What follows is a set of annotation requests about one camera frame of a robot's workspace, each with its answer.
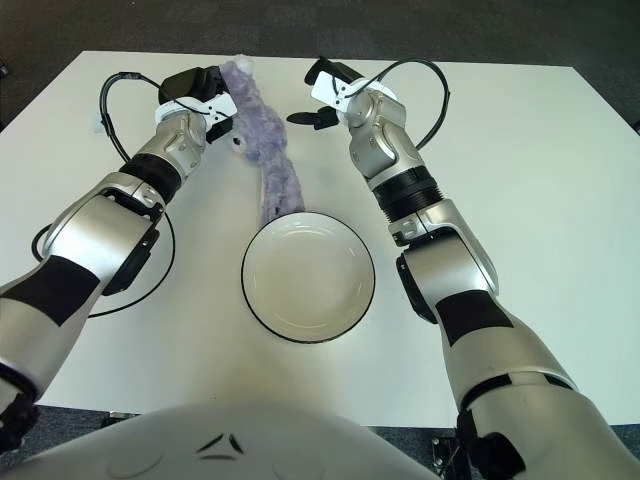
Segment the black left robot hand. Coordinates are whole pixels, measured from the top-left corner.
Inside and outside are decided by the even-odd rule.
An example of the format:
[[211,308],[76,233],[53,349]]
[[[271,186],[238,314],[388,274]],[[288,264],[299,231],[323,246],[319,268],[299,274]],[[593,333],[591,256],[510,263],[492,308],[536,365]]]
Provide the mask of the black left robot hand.
[[157,124],[170,114],[195,113],[205,121],[209,144],[231,131],[237,113],[218,66],[195,67],[164,79],[158,87],[158,101]]

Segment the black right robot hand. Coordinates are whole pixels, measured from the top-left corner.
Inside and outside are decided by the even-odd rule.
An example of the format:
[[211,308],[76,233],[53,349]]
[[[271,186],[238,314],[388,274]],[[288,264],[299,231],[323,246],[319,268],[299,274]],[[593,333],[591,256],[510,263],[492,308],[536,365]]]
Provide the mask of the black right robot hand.
[[312,126],[315,130],[333,127],[339,123],[339,113],[345,113],[349,100],[346,98],[351,85],[362,75],[344,63],[320,56],[307,71],[304,82],[311,87],[313,99],[323,107],[316,112],[296,112],[287,121],[298,125]]

